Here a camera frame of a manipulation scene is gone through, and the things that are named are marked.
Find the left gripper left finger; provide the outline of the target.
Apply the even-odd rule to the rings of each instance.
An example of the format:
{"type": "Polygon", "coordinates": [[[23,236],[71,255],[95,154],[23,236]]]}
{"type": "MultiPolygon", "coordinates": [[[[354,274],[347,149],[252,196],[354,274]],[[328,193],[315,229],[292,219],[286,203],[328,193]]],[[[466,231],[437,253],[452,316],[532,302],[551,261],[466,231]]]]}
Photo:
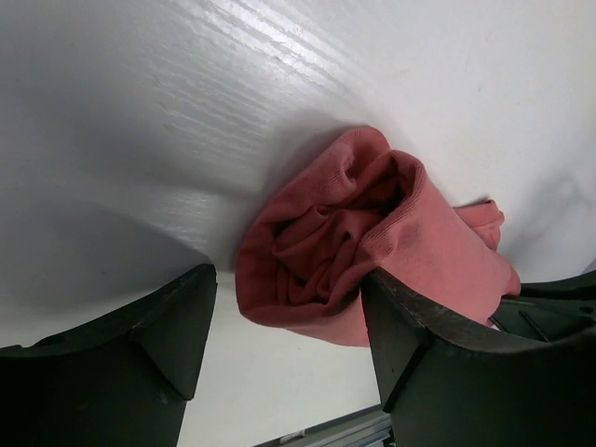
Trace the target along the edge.
{"type": "Polygon", "coordinates": [[[217,291],[201,264],[115,311],[1,350],[4,446],[175,446],[217,291]]]}

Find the red t shirt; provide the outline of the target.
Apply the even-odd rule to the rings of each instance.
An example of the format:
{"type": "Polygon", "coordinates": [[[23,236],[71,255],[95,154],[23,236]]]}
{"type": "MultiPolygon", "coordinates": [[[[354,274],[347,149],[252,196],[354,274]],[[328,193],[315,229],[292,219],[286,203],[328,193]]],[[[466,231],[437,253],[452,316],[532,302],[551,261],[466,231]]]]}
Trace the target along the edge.
{"type": "Polygon", "coordinates": [[[351,129],[264,207],[237,252],[240,314],[335,345],[369,343],[360,282],[384,269],[481,324],[521,282],[492,200],[455,208],[423,163],[351,129]]]}

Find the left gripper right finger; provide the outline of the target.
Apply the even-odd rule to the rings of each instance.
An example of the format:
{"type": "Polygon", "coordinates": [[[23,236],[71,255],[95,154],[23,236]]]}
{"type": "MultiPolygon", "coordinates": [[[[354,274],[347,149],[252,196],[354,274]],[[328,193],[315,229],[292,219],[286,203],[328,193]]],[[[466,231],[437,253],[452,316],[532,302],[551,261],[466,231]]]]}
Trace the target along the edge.
{"type": "Polygon", "coordinates": [[[361,297],[399,446],[594,444],[595,329],[552,343],[501,332],[381,269],[361,297]]]}

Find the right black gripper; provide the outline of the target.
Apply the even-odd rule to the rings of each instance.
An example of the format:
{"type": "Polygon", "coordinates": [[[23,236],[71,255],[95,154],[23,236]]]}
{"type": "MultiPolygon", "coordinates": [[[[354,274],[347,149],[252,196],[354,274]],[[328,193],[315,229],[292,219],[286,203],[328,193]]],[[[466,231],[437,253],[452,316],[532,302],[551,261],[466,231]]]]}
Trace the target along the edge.
{"type": "Polygon", "coordinates": [[[507,296],[491,324],[501,332],[552,343],[595,329],[595,264],[576,277],[524,283],[519,296],[507,296]]]}

